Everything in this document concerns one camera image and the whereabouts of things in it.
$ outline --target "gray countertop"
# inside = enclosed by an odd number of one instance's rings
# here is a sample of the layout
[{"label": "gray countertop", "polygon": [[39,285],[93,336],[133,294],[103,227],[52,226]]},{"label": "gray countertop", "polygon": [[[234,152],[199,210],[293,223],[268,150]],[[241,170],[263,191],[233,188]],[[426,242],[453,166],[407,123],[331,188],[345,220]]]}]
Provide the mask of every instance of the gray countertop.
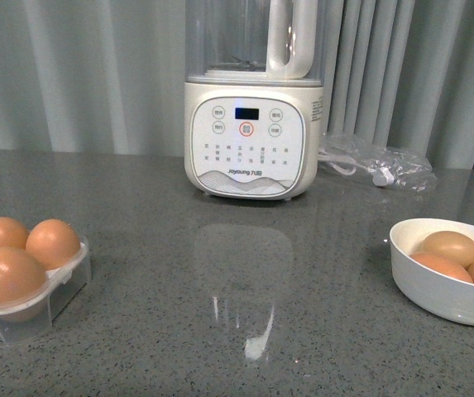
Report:
[{"label": "gray countertop", "polygon": [[396,222],[474,224],[474,171],[436,174],[412,194],[320,170],[252,202],[181,158],[0,151],[0,216],[72,223],[93,272],[49,332],[0,343],[0,395],[474,396],[474,327],[391,275]]}]

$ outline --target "white appliance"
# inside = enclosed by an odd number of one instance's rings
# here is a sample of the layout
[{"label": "white appliance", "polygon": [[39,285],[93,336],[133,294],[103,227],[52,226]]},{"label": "white appliance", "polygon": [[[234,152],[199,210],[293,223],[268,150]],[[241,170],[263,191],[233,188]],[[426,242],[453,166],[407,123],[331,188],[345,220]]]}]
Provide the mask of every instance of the white appliance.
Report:
[{"label": "white appliance", "polygon": [[188,0],[185,170],[207,194],[290,199],[314,181],[322,0]]}]

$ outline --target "blender jar handle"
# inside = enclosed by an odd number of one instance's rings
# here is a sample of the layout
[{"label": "blender jar handle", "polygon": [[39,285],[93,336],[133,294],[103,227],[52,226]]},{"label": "blender jar handle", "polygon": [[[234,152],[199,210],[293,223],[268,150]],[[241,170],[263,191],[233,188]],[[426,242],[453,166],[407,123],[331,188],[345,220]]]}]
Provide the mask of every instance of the blender jar handle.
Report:
[{"label": "blender jar handle", "polygon": [[[301,79],[314,62],[318,0],[294,0],[291,27],[288,1],[271,0],[266,53],[268,78]],[[290,29],[290,55],[286,61],[286,37]]]}]

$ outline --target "white bowl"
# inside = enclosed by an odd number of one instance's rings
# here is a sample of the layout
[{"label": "white bowl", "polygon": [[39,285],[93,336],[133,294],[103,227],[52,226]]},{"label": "white bowl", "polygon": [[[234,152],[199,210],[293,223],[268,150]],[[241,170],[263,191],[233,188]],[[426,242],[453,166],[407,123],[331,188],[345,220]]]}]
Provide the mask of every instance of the white bowl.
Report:
[{"label": "white bowl", "polygon": [[466,223],[419,218],[395,224],[390,230],[393,279],[421,308],[456,323],[474,325],[474,284],[441,275],[409,257],[426,236],[444,230],[474,240],[474,226]]}]

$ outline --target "red power button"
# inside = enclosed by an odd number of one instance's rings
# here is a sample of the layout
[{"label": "red power button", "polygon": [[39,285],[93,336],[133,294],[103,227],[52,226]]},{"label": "red power button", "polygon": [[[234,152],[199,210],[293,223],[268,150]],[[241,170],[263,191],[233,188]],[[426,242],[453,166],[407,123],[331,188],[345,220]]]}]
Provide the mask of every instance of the red power button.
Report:
[{"label": "red power button", "polygon": [[250,122],[243,122],[238,128],[238,131],[240,131],[243,136],[250,136],[253,133],[253,124]]}]

